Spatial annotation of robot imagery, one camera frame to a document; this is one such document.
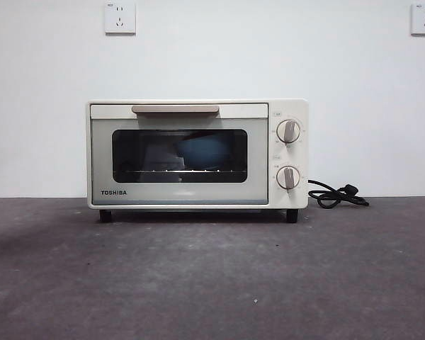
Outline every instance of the control panel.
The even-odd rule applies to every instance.
[[[307,205],[308,104],[273,101],[269,106],[269,202],[280,208]]]

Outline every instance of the blue dish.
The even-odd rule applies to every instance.
[[[184,165],[194,170],[218,169],[230,156],[232,136],[216,133],[182,140],[176,143],[178,155],[184,158]]]

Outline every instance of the temperature knob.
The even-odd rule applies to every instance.
[[[278,185],[284,189],[293,189],[299,184],[299,171],[292,166],[284,166],[277,173]]]
[[[277,136],[284,143],[293,143],[299,138],[299,125],[294,120],[284,120],[277,127]]]

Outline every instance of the oven foot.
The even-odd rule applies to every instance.
[[[99,220],[102,223],[112,222],[112,212],[110,210],[99,210]]]
[[[287,209],[286,210],[286,222],[296,223],[298,221],[298,209]]]

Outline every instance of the oven door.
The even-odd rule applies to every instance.
[[[268,203],[268,106],[91,105],[93,205]]]

